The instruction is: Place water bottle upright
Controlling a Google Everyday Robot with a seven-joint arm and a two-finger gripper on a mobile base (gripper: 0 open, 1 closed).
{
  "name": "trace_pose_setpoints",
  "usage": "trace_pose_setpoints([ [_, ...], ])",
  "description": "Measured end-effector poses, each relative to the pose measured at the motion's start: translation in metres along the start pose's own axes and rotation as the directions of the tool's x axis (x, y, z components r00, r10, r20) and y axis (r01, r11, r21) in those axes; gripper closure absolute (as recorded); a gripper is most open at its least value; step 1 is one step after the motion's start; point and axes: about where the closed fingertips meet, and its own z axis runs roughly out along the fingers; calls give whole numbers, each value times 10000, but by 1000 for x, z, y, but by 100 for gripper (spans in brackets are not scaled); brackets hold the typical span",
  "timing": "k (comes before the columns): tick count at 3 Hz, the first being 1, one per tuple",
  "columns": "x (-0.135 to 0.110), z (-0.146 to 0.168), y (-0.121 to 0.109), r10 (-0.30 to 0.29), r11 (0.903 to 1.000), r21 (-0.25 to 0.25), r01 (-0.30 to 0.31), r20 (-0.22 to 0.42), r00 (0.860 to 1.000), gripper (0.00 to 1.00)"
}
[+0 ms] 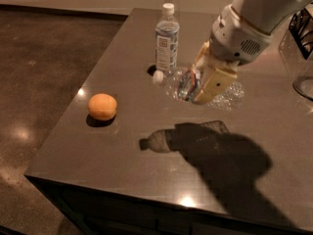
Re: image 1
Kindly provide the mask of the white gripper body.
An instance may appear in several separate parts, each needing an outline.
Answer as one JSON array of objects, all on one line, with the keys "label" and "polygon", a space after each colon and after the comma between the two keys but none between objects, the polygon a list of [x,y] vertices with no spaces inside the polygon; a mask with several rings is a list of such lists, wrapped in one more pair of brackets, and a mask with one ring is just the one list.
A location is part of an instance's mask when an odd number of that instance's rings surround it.
[{"label": "white gripper body", "polygon": [[212,25],[209,43],[218,59],[244,65],[253,62],[272,39],[272,35],[258,31],[228,5]]}]

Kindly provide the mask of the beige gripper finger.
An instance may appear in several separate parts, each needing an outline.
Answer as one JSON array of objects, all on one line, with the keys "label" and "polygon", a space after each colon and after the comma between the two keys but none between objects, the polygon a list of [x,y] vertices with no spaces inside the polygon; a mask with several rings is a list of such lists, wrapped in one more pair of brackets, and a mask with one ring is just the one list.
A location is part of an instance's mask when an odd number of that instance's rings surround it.
[{"label": "beige gripper finger", "polygon": [[198,105],[211,102],[237,79],[237,71],[225,62],[199,60],[193,70],[200,77],[192,96],[192,102]]},{"label": "beige gripper finger", "polygon": [[195,70],[201,71],[203,69],[203,67],[206,64],[208,54],[209,54],[209,42],[204,42],[193,63],[193,68]]}]

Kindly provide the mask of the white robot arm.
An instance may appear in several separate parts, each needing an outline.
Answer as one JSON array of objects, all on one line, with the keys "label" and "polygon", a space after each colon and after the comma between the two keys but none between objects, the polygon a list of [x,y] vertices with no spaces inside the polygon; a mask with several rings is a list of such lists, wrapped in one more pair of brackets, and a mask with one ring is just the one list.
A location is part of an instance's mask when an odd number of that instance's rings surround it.
[{"label": "white robot arm", "polygon": [[234,0],[212,25],[193,64],[201,75],[196,104],[211,102],[237,79],[237,67],[253,62],[272,42],[279,25],[312,0]]}]

